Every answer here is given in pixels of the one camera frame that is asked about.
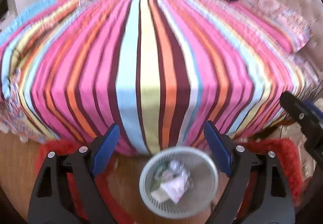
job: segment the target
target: yellow stripe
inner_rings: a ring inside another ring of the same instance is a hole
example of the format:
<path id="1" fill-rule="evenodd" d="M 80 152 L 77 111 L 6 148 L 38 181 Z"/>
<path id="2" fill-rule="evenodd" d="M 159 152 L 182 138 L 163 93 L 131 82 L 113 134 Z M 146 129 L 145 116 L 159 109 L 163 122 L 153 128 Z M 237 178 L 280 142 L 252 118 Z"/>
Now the yellow stripe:
<path id="1" fill-rule="evenodd" d="M 61 25 L 63 25 L 63 22 L 58 25 L 49 35 L 47 38 L 50 38 L 53 34 L 56 33 L 56 31 L 61 27 Z M 22 74 L 22 77 L 20 79 L 20 87 L 18 89 L 18 94 L 19 94 L 19 98 L 20 98 L 20 103 L 23 106 L 23 108 L 25 109 L 25 111 L 28 113 L 28 115 L 30 116 L 30 118 L 34 121 L 34 123 L 39 127 L 39 129 L 48 137 L 48 139 L 50 140 L 54 140 L 56 139 L 53 134 L 48 131 L 48 129 L 38 120 L 38 118 L 33 114 L 32 111 L 30 111 L 26 101 L 25 101 L 25 96 L 24 96 L 24 84 L 25 81 L 27 79 L 27 77 L 29 76 L 29 70 L 30 68 L 33 66 L 33 60 L 35 58 L 35 56 L 38 55 L 38 52 L 41 51 L 45 45 L 45 43 L 47 42 L 47 39 L 45 39 L 42 44 L 39 46 L 38 51 L 35 52 L 33 59 L 30 60 L 29 64 L 25 67 L 24 73 Z"/>
<path id="2" fill-rule="evenodd" d="M 160 151 L 158 126 L 160 105 L 160 79 L 157 42 L 148 0 L 140 1 L 141 10 L 141 63 L 140 91 L 143 127 L 146 143 L 151 153 Z"/>

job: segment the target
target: maroon stripe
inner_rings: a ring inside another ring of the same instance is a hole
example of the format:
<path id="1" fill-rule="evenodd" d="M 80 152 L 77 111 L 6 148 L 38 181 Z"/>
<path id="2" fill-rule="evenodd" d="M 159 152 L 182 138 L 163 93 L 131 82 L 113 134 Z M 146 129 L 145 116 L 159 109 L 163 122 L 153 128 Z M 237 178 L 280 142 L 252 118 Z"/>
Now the maroon stripe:
<path id="1" fill-rule="evenodd" d="M 118 15 L 120 15 L 120 12 L 121 12 L 122 8 L 119 9 L 118 11 Z M 117 21 L 117 18 L 114 19 L 113 23 L 111 24 L 111 26 L 114 26 L 115 22 Z M 98 77 L 99 77 L 99 67 L 102 65 L 102 60 L 103 60 L 103 53 L 104 53 L 104 45 L 106 44 L 106 42 L 110 39 L 111 37 L 111 33 L 112 33 L 112 28 L 110 28 L 108 34 L 107 34 L 107 37 L 105 39 L 105 43 L 103 43 L 103 46 L 102 46 L 102 50 L 101 50 L 101 53 L 100 53 L 100 60 L 99 60 L 99 63 L 96 67 L 96 70 L 94 72 L 94 83 L 93 83 L 93 87 L 92 87 L 92 91 L 93 91 L 93 97 L 94 97 L 94 105 L 95 105 L 95 108 L 96 108 L 96 111 L 97 113 L 99 114 L 99 117 L 101 118 L 102 122 L 107 126 L 109 127 L 109 125 L 107 125 L 105 123 L 105 119 L 101 113 L 101 110 L 100 110 L 100 107 L 99 107 L 99 101 L 98 101 L 98 95 L 96 93 L 96 88 L 95 88 L 95 85 L 98 81 Z"/>
<path id="2" fill-rule="evenodd" d="M 178 141 L 180 127 L 184 120 L 186 110 L 188 109 L 191 87 L 188 81 L 185 60 L 181 47 L 160 7 L 158 7 L 158 11 L 171 44 L 175 76 L 177 80 L 176 105 L 169 136 L 169 146 L 175 146 Z"/>

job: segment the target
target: light blue stripe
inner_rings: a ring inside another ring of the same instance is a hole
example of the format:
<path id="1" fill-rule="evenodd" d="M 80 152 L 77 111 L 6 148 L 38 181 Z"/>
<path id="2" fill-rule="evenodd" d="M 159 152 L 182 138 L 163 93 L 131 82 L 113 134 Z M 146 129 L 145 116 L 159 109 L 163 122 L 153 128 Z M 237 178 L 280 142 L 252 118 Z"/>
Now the light blue stripe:
<path id="1" fill-rule="evenodd" d="M 139 124 L 136 97 L 139 1 L 133 0 L 131 3 L 120 48 L 116 93 L 122 124 L 130 143 L 139 153 L 149 154 Z"/>
<path id="2" fill-rule="evenodd" d="M 168 13 L 168 9 L 166 6 L 168 7 L 171 7 L 169 5 L 169 3 L 166 1 L 166 0 L 157 0 L 158 2 L 158 5 L 159 7 L 163 8 L 164 10 L 166 10 Z M 196 118 L 196 114 L 197 114 L 197 111 L 199 110 L 200 106 L 201 106 L 201 98 L 202 98 L 202 91 L 203 91 L 203 83 L 202 83 L 202 80 L 201 80 L 201 75 L 198 71 L 198 65 L 196 63 L 196 58 L 194 57 L 194 51 L 192 50 L 192 46 L 189 44 L 188 42 L 188 39 L 183 35 L 183 32 L 180 30 L 179 26 L 178 25 L 174 25 L 176 26 L 176 28 L 181 32 L 181 35 L 185 38 L 186 40 L 186 43 L 188 44 L 188 47 L 190 49 L 190 52 L 191 52 L 191 55 L 193 56 L 193 60 L 194 60 L 194 72 L 195 72 L 195 75 L 197 77 L 197 80 L 198 80 L 198 94 L 197 94 L 197 101 L 196 101 L 196 104 L 195 104 L 195 108 L 193 110 L 193 113 L 191 115 L 191 118 L 187 124 L 187 127 L 185 129 L 185 133 L 184 133 L 184 137 L 183 137 L 183 140 L 181 143 L 177 143 L 178 145 L 182 144 L 185 142 L 186 138 L 187 138 L 187 135 L 188 135 L 188 131 L 190 130 L 195 118 Z"/>
<path id="3" fill-rule="evenodd" d="M 207 11 L 205 8 L 200 6 L 194 0 L 186 0 L 191 6 L 193 6 L 196 10 L 198 10 L 203 17 L 211 21 L 217 30 L 223 35 L 223 37 L 235 48 L 239 53 L 242 59 L 244 60 L 248 74 L 251 77 L 252 81 L 254 82 L 254 95 L 251 102 L 245 107 L 242 112 L 238 115 L 234 123 L 232 124 L 231 128 L 227 132 L 228 135 L 236 132 L 240 124 L 243 122 L 244 118 L 248 114 L 248 112 L 252 109 L 254 105 L 256 105 L 264 91 L 264 80 L 258 76 L 258 66 L 257 63 L 254 61 L 254 57 L 250 54 L 249 50 L 241 44 L 241 41 L 234 36 L 231 31 L 213 14 Z"/>
<path id="4" fill-rule="evenodd" d="M 11 22 L 10 26 L 0 33 L 0 46 L 2 46 L 20 26 L 56 2 L 57 0 L 39 0 L 22 11 L 20 15 Z"/>
<path id="5" fill-rule="evenodd" d="M 26 26 L 21 33 L 14 38 L 13 41 L 5 48 L 4 54 L 2 56 L 2 65 L 1 65 L 1 84 L 2 84 L 2 93 L 5 99 L 8 99 L 10 95 L 10 64 L 11 64 L 11 57 L 12 53 L 15 50 L 18 42 L 25 34 L 25 31 L 30 27 L 30 25 Z"/>

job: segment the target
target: orange stripe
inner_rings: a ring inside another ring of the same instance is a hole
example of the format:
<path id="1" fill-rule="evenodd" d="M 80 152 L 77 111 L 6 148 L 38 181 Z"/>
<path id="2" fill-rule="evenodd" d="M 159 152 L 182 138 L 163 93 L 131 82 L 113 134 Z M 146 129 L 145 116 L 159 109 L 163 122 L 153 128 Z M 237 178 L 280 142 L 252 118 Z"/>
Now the orange stripe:
<path id="1" fill-rule="evenodd" d="M 175 77 L 175 69 L 173 64 L 173 55 L 171 44 L 166 34 L 164 25 L 160 18 L 159 12 L 153 0 L 149 0 L 151 7 L 151 13 L 153 15 L 158 37 L 161 46 L 161 53 L 163 56 L 164 72 L 165 72 L 165 87 L 166 87 L 166 102 L 165 102 L 165 113 L 163 119 L 163 131 L 162 131 L 162 148 L 167 148 L 169 144 L 169 136 L 171 130 L 172 119 L 176 105 L 176 91 L 177 81 Z"/>
<path id="2" fill-rule="evenodd" d="M 49 74 L 49 77 L 47 79 L 47 83 L 45 86 L 45 97 L 46 97 L 46 101 L 48 104 L 48 108 L 52 111 L 52 113 L 61 121 L 61 123 L 63 123 L 71 132 L 72 134 L 81 142 L 84 142 L 83 138 L 81 137 L 81 135 L 79 134 L 79 132 L 74 128 L 74 126 L 72 126 L 55 108 L 53 99 L 51 97 L 50 94 L 50 90 L 51 90 L 51 85 L 53 83 L 54 77 L 56 75 L 57 69 L 59 68 L 60 64 L 61 64 L 61 60 L 63 59 L 63 57 L 65 56 L 65 53 L 67 52 L 67 50 L 69 49 L 71 43 L 74 41 L 73 38 L 78 34 L 78 32 L 80 30 L 82 30 L 82 28 L 84 28 L 87 24 L 88 21 L 90 20 L 91 15 L 85 17 L 85 19 L 83 20 L 83 22 L 79 25 L 79 28 L 77 30 L 75 30 L 74 32 L 74 36 L 71 36 L 64 44 L 64 46 L 62 47 L 61 51 L 59 52 L 54 65 L 51 69 L 51 72 Z"/>
<path id="3" fill-rule="evenodd" d="M 102 16 L 100 17 L 98 23 L 92 29 L 86 43 L 83 46 L 83 50 L 80 52 L 79 56 L 77 57 L 76 63 L 73 66 L 73 70 L 72 70 L 71 76 L 69 78 L 69 83 L 66 87 L 67 97 L 68 97 L 69 103 L 71 105 L 71 108 L 72 108 L 76 118 L 78 119 L 78 121 L 82 125 L 83 129 L 92 138 L 96 137 L 96 133 L 92 130 L 91 126 L 87 122 L 87 119 L 83 116 L 82 112 L 78 108 L 76 98 L 75 98 L 75 88 L 76 88 L 76 85 L 79 81 L 80 73 L 81 73 L 82 67 L 84 65 L 87 53 L 88 53 L 89 49 L 91 48 L 91 45 L 92 45 L 94 39 L 96 38 L 96 35 L 98 34 L 101 26 L 106 21 L 107 15 L 111 11 L 111 9 L 114 7 L 114 5 L 115 5 L 115 3 L 110 5 L 107 9 L 105 9 L 103 11 Z"/>

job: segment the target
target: wooden floor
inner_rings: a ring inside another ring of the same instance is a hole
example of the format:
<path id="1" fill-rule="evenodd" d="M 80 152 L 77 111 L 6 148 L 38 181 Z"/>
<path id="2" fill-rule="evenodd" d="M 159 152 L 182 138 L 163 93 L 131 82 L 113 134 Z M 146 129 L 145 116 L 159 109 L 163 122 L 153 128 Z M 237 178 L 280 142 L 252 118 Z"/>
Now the wooden floor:
<path id="1" fill-rule="evenodd" d="M 0 185 L 12 205 L 25 219 L 36 179 L 34 159 L 38 147 L 37 143 L 29 141 L 24 144 L 16 135 L 0 132 Z M 205 223 L 210 215 L 209 209 L 189 219 L 166 220 L 146 208 L 139 194 L 138 182 L 147 160 L 148 158 L 118 156 L 118 167 L 109 177 L 109 186 L 120 205 L 133 216 L 138 224 Z M 221 176 L 215 200 L 221 195 L 226 183 L 226 177 Z"/>

